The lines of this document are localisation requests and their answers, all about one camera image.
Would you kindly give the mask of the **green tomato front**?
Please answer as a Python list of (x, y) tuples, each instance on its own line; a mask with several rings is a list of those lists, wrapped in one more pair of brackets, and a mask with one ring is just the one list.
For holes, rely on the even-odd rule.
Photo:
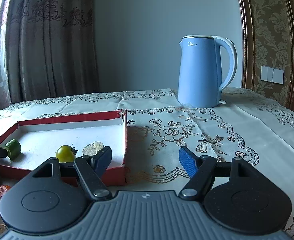
[(78, 150), (69, 145), (63, 145), (56, 151), (56, 158), (60, 163), (73, 162)]

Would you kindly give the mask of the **dark sugarcane piece in box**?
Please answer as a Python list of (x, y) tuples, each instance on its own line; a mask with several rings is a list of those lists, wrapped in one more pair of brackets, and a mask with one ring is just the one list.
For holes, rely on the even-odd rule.
[(82, 150), (82, 154), (84, 156), (94, 156), (94, 155), (97, 155), (97, 153), (103, 148), (104, 148), (104, 145), (102, 142), (95, 141), (85, 146)]

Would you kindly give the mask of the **green cucumber piece in box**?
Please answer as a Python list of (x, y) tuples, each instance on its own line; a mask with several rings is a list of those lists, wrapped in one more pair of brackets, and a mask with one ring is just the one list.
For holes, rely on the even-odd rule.
[(20, 142), (17, 139), (12, 139), (5, 144), (5, 149), (7, 150), (9, 159), (13, 161), (21, 152)]

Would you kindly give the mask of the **red shallow cardboard box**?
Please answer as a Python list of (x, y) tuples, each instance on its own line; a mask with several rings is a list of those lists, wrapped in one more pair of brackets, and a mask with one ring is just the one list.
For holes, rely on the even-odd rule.
[(0, 158), (0, 176), (20, 180), (46, 159), (55, 156), (60, 146), (69, 145), (82, 156), (82, 150), (96, 141), (112, 150), (112, 161), (101, 177), (107, 186), (126, 183), (127, 111), (117, 110), (18, 121), (0, 126), (0, 146), (16, 139), (22, 153), (14, 161)]

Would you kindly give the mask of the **white floral tablecloth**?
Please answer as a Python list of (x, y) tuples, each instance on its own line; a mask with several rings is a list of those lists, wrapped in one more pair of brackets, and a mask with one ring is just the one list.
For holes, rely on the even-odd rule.
[(125, 109), (126, 190), (179, 191), (188, 181), (181, 146), (222, 162), (240, 157), (290, 197), (285, 231), (294, 239), (294, 112), (248, 89), (228, 88), (223, 99), (214, 108), (183, 107), (172, 89), (162, 89), (27, 101), (0, 111), (0, 135), (22, 120)]

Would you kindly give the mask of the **light blue electric kettle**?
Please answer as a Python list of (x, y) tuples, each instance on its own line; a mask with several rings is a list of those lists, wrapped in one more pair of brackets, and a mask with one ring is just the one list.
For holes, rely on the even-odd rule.
[[(213, 108), (222, 102), (222, 91), (231, 83), (237, 70), (234, 43), (221, 36), (187, 35), (180, 41), (181, 63), (178, 101), (194, 108)], [(229, 72), (222, 79), (220, 48), (229, 54)]]

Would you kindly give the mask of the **brown patterned curtain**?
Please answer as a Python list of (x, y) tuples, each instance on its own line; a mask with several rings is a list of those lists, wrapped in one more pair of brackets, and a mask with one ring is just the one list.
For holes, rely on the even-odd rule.
[(2, 0), (2, 107), (98, 90), (94, 0)]

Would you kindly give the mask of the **ornate brown headboard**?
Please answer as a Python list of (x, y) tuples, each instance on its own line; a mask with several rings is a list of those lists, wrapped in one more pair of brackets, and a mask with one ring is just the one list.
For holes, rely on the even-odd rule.
[[(242, 88), (294, 111), (294, 0), (239, 0)], [(284, 71), (283, 84), (261, 81), (261, 66)]]

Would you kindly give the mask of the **white wall switch panel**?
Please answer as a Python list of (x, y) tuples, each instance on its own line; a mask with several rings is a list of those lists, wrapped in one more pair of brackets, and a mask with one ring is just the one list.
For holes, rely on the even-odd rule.
[(283, 84), (284, 71), (281, 69), (261, 66), (261, 81)]

